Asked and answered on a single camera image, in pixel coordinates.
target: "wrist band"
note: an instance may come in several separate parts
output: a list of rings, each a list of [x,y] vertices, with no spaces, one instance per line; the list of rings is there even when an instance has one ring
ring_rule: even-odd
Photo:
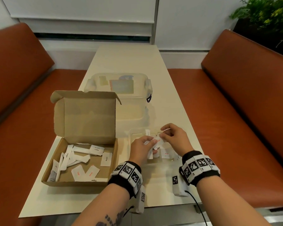
[[[217,175],[220,170],[209,156],[204,156],[199,151],[191,151],[182,157],[183,166],[179,167],[179,173],[187,184],[197,186],[197,183],[205,178]]]
[[[125,188],[129,194],[130,199],[136,197],[143,179],[142,170],[140,166],[131,161],[126,161],[120,163],[115,170],[111,173],[108,185],[115,183],[123,188]]]

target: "small clear plastic tray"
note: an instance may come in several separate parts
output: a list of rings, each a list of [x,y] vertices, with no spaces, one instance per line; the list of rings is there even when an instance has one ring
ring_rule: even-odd
[[[150,136],[156,137],[158,136],[162,131],[160,129],[150,129],[150,128],[133,128],[129,131],[129,152],[131,150],[131,144],[132,142],[140,138],[142,136],[146,135],[146,129],[150,130]],[[156,164],[156,163],[169,163],[172,161],[181,160],[180,156],[177,155],[177,153],[173,150],[172,146],[165,142],[162,147],[166,150],[166,152],[169,154],[169,159],[164,158],[164,156],[161,155],[161,150],[158,149],[157,154],[153,155],[153,159],[148,159],[147,164]]]

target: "bench backrest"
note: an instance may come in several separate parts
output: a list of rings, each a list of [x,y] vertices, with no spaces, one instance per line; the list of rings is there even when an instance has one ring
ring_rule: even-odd
[[[0,30],[0,114],[53,64],[25,23]]]
[[[224,30],[202,67],[283,159],[283,56]]]

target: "human hand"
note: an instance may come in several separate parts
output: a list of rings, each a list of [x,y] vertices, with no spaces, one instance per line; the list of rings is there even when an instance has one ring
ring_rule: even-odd
[[[159,136],[163,140],[171,144],[174,151],[181,157],[183,157],[185,153],[194,150],[186,132],[182,128],[179,128],[178,126],[169,123],[163,126],[161,130],[162,131],[165,130],[165,131],[159,134]]]
[[[149,151],[157,143],[157,140],[154,140],[153,137],[143,136],[141,138],[135,139],[131,144],[130,157],[129,161],[135,162],[137,165],[142,166],[148,157]]]

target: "orange bench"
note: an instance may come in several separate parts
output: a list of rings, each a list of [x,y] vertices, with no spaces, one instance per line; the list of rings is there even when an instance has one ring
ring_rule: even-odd
[[[55,90],[77,90],[85,70],[52,70],[30,28],[0,30],[0,225],[38,225],[18,216],[56,137]]]
[[[169,69],[205,154],[253,207],[283,206],[283,56],[223,31],[200,69]]]

